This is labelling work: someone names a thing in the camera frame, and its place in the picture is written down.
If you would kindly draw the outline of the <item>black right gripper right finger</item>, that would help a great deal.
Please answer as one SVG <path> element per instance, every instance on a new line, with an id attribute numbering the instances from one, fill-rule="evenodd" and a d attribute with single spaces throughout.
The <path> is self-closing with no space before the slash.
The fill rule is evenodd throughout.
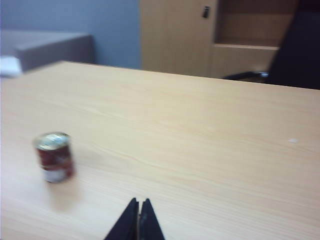
<path id="1" fill-rule="evenodd" d="M 162 229 L 160 227 L 154 208 L 149 198 L 147 198 L 143 202 L 140 212 L 139 239 L 165 240 Z"/>

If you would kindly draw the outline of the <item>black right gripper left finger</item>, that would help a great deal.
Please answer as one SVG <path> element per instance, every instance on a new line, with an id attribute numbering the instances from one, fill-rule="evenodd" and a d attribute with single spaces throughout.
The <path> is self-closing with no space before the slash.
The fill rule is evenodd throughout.
<path id="1" fill-rule="evenodd" d="M 139 202 L 132 198 L 104 240 L 136 240 Z"/>

